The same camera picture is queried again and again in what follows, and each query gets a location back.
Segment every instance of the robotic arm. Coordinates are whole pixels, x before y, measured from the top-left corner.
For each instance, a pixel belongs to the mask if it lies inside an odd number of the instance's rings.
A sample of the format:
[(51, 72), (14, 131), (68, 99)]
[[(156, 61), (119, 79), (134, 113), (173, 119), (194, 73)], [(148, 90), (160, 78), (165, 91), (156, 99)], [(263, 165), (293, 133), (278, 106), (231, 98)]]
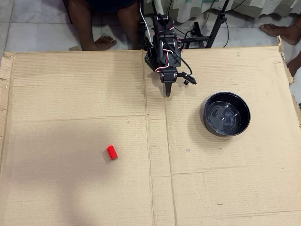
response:
[[(160, 74), (161, 82), (165, 84), (166, 96), (169, 97), (171, 86), (176, 82), (177, 77), (184, 78), (184, 84), (197, 84), (191, 76), (192, 71), (186, 62), (181, 58), (182, 44), (174, 32), (174, 20), (167, 15), (154, 16), (154, 37), (151, 43), (145, 37), (147, 54), (145, 62), (155, 72)], [(183, 61), (189, 68), (190, 74), (178, 73), (176, 67), (181, 66)]]

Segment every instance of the person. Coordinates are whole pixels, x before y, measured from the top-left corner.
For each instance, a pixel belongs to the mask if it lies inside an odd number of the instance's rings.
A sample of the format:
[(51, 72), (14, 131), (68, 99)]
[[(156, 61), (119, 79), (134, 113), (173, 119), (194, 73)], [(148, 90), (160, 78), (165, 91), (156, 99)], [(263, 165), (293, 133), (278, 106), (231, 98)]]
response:
[[(278, 36), (288, 42), (291, 45), (296, 45), (301, 39), (301, 17), (289, 27), (278, 27), (274, 24), (264, 24), (260, 26), (260, 29), (270, 36)], [(301, 67), (301, 52), (287, 64), (288, 69), (292, 76), (294, 76), (297, 70)]]
[(107, 50), (116, 45), (117, 41), (110, 36), (102, 36), (94, 41), (92, 34), (92, 10), (99, 13), (116, 12), (121, 28), (124, 30), (133, 48), (138, 41), (137, 0), (69, 0), (68, 11), (74, 24), (82, 50)]

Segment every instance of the white wire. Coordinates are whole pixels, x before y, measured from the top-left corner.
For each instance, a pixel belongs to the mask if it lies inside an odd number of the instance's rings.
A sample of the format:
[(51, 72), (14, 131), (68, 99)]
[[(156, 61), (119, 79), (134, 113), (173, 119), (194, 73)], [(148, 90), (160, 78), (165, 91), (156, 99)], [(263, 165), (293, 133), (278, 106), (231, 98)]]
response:
[(141, 14), (142, 19), (143, 19), (143, 21), (144, 21), (144, 23), (145, 23), (145, 26), (146, 26), (146, 29), (147, 29), (147, 33), (149, 34), (150, 44), (151, 44), (151, 46), (154, 46), (154, 45), (152, 44), (152, 42), (151, 42), (151, 33), (150, 33), (150, 31), (149, 31), (149, 27), (148, 27), (148, 25), (146, 24), (146, 21), (145, 21), (143, 15), (142, 15), (142, 12), (141, 12), (141, 3), (140, 3), (140, 14)]
[(168, 68), (169, 67), (169, 58), (168, 58), (168, 52), (166, 53), (166, 57), (167, 57), (167, 66), (164, 67), (158, 67), (155, 71), (158, 72), (159, 69), (163, 69), (163, 68)]
[(163, 49), (164, 51), (166, 51), (166, 57), (167, 57), (167, 66), (164, 66), (164, 67), (158, 67), (155, 71), (158, 72), (157, 70), (158, 69), (164, 69), (164, 68), (168, 68), (169, 67), (169, 57), (168, 57), (168, 52), (170, 53), (173, 53), (173, 51), (171, 50), (168, 50), (168, 49)]

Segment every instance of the black bowl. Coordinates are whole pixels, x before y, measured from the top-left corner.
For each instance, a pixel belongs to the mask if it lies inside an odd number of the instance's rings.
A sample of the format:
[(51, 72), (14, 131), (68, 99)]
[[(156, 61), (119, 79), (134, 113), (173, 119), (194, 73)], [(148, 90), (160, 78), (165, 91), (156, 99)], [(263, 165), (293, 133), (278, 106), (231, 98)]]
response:
[(205, 104), (205, 126), (214, 135), (238, 135), (248, 127), (250, 119), (248, 106), (234, 93), (216, 93)]

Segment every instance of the human foot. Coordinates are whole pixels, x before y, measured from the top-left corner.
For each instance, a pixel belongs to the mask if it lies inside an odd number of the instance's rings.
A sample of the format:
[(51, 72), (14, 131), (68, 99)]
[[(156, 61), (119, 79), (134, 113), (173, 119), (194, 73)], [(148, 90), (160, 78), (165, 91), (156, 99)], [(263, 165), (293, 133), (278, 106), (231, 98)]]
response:
[(95, 41), (95, 45), (98, 50), (108, 50), (115, 46), (117, 43), (116, 40), (113, 40), (110, 36), (101, 36), (99, 39)]
[(83, 51), (102, 51), (102, 50), (108, 50), (111, 47), (116, 45), (116, 40), (113, 40), (110, 36), (101, 36), (99, 39), (97, 39), (94, 43), (82, 46)]
[(301, 38), (301, 30), (294, 24), (290, 27), (278, 27), (273, 24), (264, 24), (260, 29), (270, 36), (279, 36), (291, 45), (296, 45)]

